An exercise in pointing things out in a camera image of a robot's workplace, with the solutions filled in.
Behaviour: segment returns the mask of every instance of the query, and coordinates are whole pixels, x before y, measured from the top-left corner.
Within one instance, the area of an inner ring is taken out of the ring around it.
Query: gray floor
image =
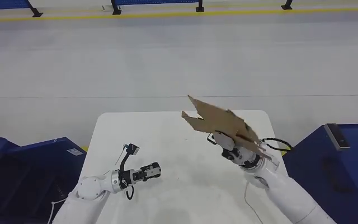
[[[0,136],[90,143],[115,111],[261,109],[292,144],[357,123],[358,15],[0,23]]]

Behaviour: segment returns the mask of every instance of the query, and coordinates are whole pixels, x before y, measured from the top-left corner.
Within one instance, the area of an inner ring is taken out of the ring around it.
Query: white table
[[[234,112],[260,138],[274,137],[264,111]],[[129,157],[125,168],[139,169],[157,161],[162,176],[137,183],[131,201],[124,192],[112,194],[98,223],[260,223],[245,204],[243,172],[221,157],[222,149],[210,144],[206,137],[207,134],[194,131],[181,118],[181,112],[102,114],[81,176],[100,175],[113,169],[123,144],[129,143],[139,146],[140,150],[136,156]],[[280,152],[269,152],[281,162],[279,171],[286,172]],[[247,200],[264,224],[290,223],[262,189],[249,185]]]

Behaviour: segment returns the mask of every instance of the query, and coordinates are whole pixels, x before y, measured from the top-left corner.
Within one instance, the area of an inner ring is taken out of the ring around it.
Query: brown cardboard
[[[207,104],[189,95],[188,97],[202,118],[192,118],[184,111],[182,111],[181,116],[194,130],[205,133],[214,133],[215,131],[222,132],[230,136],[236,144],[240,144],[244,148],[264,158],[271,159],[270,156],[261,152],[260,140],[257,134],[242,118],[236,116],[231,110],[224,110],[217,106]]]

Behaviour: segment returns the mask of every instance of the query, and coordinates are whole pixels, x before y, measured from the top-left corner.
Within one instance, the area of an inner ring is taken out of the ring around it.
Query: black barrier post
[[[37,10],[37,8],[33,8],[31,3],[29,2],[29,0],[26,0],[26,2],[27,2],[27,5],[29,6],[29,8],[34,13],[33,17],[40,17],[40,16],[42,16],[44,14],[43,12],[39,12],[39,10]]]
[[[199,6],[196,7],[196,11],[197,12],[203,12],[204,11],[204,8],[202,6],[202,0],[199,0]]]
[[[292,0],[287,0],[286,4],[282,5],[281,8],[283,10],[292,10],[291,4]]]
[[[121,7],[117,6],[116,0],[111,0],[113,6],[113,14],[112,15],[120,15],[122,13]]]

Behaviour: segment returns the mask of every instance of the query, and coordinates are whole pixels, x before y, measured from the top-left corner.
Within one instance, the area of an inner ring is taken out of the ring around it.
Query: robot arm
[[[215,143],[223,148],[222,156],[239,165],[246,179],[266,191],[268,198],[294,224],[334,224],[335,221],[292,178],[277,171],[279,162],[236,146],[234,140],[223,133],[213,134]]]
[[[124,163],[129,155],[136,155],[139,150],[133,144],[125,147],[127,154],[122,160],[120,169],[110,171],[106,175],[81,178],[73,191],[69,193],[53,223],[96,223],[110,193],[116,194],[131,186],[132,195],[129,196],[126,192],[127,198],[131,200],[135,183],[160,177],[161,168],[157,162],[143,166],[139,170],[124,170]]]

